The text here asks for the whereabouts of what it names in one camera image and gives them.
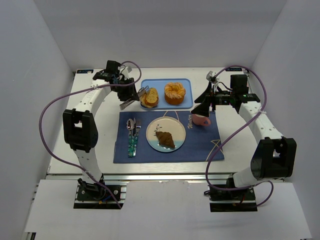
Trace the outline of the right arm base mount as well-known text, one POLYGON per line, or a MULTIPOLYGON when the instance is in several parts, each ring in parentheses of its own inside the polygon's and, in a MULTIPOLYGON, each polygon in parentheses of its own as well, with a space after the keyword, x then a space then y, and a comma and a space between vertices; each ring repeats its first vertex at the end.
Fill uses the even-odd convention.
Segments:
POLYGON ((229 174, 226 179, 223 179, 219 184, 211 182, 213 178, 209 176, 206 180, 215 186, 208 184, 208 190, 204 191, 204 195, 209 197, 209 207, 211 213, 244 213, 257 212, 257 202, 254 189, 252 187, 236 190, 233 179, 233 173, 229 174))

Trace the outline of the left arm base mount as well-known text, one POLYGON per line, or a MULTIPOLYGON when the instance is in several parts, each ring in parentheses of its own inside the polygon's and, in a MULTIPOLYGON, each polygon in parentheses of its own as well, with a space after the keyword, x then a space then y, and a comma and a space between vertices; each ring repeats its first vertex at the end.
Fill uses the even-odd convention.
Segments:
POLYGON ((100 185, 87 184, 81 178, 77 180, 77 189, 74 198, 74 209, 119 210, 126 199, 127 186, 124 183, 106 184, 112 194, 100 185))

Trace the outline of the metal tongs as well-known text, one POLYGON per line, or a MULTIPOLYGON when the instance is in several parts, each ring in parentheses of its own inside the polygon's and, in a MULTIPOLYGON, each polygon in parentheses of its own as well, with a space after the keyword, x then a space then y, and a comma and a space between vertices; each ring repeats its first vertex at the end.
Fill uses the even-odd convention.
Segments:
MULTIPOLYGON (((145 87, 142 87, 140 88, 137 92, 138 92, 138 95, 139 95, 139 99, 142 97, 143 94, 145 93, 148 93, 150 90, 149 86, 145 86, 145 87)), ((125 108, 127 108, 129 105, 131 105, 132 103, 134 103, 135 100, 131 100, 131 101, 127 101, 127 102, 123 102, 119 105, 120 109, 121 110, 124 110, 125 108)))

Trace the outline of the sliced toast bread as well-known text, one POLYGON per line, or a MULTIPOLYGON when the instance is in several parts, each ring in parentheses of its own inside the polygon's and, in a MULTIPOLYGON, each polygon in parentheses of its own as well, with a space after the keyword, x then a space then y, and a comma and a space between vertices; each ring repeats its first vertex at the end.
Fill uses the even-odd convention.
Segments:
POLYGON ((154 108, 159 103, 158 91, 152 87, 147 93, 144 93, 140 98, 140 104, 145 108, 154 108))

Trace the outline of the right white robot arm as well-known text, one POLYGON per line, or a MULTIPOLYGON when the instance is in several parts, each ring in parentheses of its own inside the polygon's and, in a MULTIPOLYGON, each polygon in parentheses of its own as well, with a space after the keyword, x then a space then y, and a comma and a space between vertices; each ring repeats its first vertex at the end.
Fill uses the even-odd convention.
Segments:
POLYGON ((205 118, 216 106, 230 105, 245 120, 245 126, 249 127, 257 143, 249 167, 233 173, 227 179, 227 189, 237 191, 266 180, 291 177, 297 143, 293 138, 284 137, 272 124, 264 111, 266 104, 256 94, 249 92, 247 75, 231 75, 227 90, 218 87, 218 74, 210 71, 206 79, 207 88, 194 101, 197 106, 191 113, 205 118))

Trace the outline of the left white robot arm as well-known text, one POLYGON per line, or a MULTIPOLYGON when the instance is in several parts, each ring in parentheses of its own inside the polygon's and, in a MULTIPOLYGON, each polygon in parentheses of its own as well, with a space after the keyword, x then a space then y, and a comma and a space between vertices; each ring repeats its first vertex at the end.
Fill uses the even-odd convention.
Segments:
POLYGON ((95 188, 103 182, 95 152, 99 134, 95 115, 105 98, 117 93, 123 102, 121 109, 132 101, 139 101, 134 78, 129 76, 132 71, 128 62, 119 63, 108 60, 106 68, 96 72, 92 78, 90 90, 85 91, 82 100, 72 109, 62 114, 64 141, 75 153, 82 171, 80 184, 95 188))

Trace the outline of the brown croissant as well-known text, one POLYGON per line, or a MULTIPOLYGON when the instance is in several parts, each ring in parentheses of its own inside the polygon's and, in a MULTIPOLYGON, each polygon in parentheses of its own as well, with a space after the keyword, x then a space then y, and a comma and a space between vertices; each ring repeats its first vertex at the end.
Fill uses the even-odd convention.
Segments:
POLYGON ((160 146, 170 149, 174 149, 176 147, 170 132, 157 131, 155 136, 157 137, 160 146))

